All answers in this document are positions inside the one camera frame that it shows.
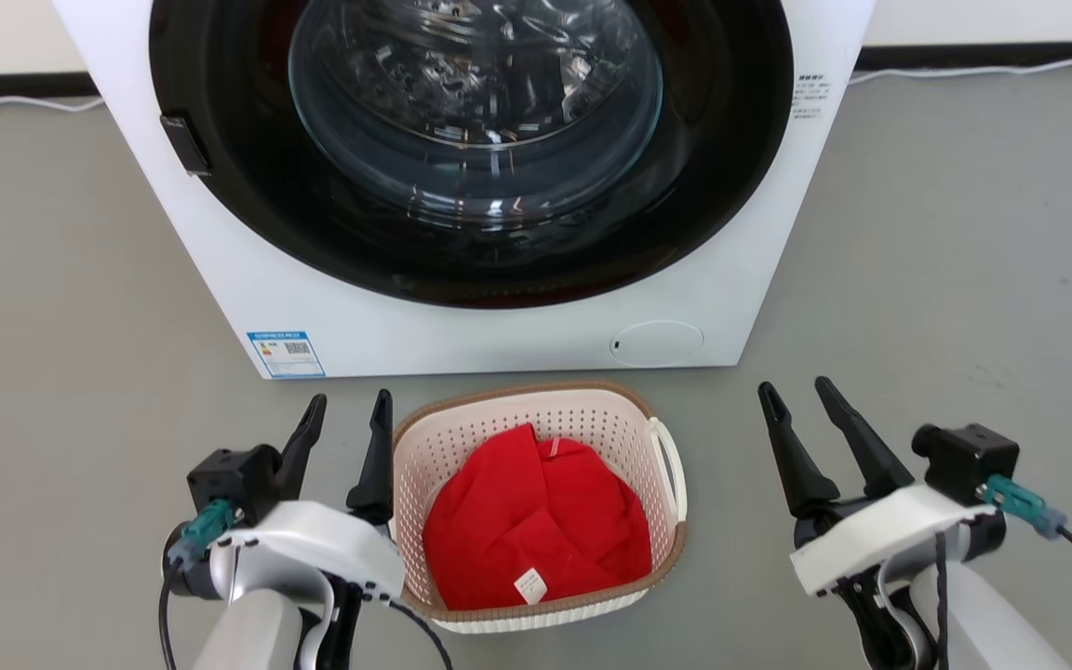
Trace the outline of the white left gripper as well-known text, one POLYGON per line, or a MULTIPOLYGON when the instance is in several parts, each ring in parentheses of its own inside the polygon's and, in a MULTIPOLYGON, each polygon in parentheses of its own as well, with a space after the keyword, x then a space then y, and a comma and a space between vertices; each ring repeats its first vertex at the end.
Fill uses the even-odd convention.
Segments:
POLYGON ((281 502, 259 525, 230 528, 212 544, 208 575, 225 601, 272 589, 301 605, 327 602, 328 576, 399 601, 405 565, 385 527, 393 517, 393 398, 381 389, 371 412, 360 479, 346 495, 349 513, 301 496, 311 450, 322 435, 327 394, 314 394, 281 450, 281 502))

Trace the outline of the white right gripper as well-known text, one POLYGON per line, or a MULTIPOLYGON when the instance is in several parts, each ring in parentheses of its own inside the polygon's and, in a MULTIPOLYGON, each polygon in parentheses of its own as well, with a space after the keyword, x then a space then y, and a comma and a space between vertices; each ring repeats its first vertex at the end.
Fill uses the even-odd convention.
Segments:
MULTIPOLYGON (((964 505, 927 485, 912 485, 915 477, 830 378, 817 377, 815 391, 855 459, 864 479, 864 496, 874 501, 859 505, 816 538, 800 542, 791 553, 793 572, 805 594, 817 596, 838 589, 838 582, 846 578, 915 550, 961 523, 970 527, 966 561, 992 553, 1004 542, 1007 521, 994 506, 964 505)), ((762 382, 757 394, 788 513, 796 520, 809 518, 838 500, 837 483, 822 474, 801 444, 793 415, 774 385, 762 382)))

